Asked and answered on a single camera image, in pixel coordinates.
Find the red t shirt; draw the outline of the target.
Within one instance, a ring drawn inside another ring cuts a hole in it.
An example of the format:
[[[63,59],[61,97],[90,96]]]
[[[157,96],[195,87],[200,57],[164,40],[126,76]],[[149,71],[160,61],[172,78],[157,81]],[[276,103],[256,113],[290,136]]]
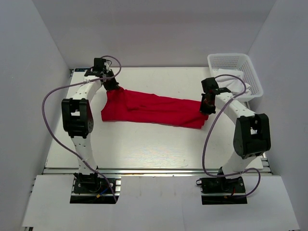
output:
[[[201,129],[208,115],[202,114],[199,108],[198,101],[120,88],[107,92],[101,117],[104,122],[127,121]]]

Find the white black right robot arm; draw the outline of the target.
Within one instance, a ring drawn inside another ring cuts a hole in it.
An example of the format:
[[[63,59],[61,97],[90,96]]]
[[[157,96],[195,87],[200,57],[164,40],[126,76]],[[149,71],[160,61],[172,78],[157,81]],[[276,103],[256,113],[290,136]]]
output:
[[[228,88],[219,87],[216,77],[206,78],[201,84],[200,111],[205,115],[216,115],[205,139],[202,169],[209,177],[218,178],[217,185],[221,191],[228,192],[235,186],[234,179],[249,171],[248,165],[271,148],[269,118],[266,114],[253,112],[238,101],[243,92],[233,95]],[[215,176],[206,170],[205,153],[210,135],[222,114],[235,125],[233,153],[221,167],[221,174]]]

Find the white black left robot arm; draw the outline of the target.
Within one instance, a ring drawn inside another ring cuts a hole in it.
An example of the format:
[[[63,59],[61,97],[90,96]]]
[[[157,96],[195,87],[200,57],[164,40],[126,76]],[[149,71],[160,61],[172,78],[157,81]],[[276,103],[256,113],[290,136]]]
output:
[[[93,172],[98,167],[90,142],[90,134],[94,128],[90,102],[101,87],[106,91],[119,89],[119,83],[110,68],[112,61],[109,58],[109,56],[94,58],[93,66],[84,74],[85,83],[81,84],[71,98],[63,99],[61,103],[64,130],[80,156],[79,170],[74,176],[91,192],[97,192],[101,188],[102,180]]]

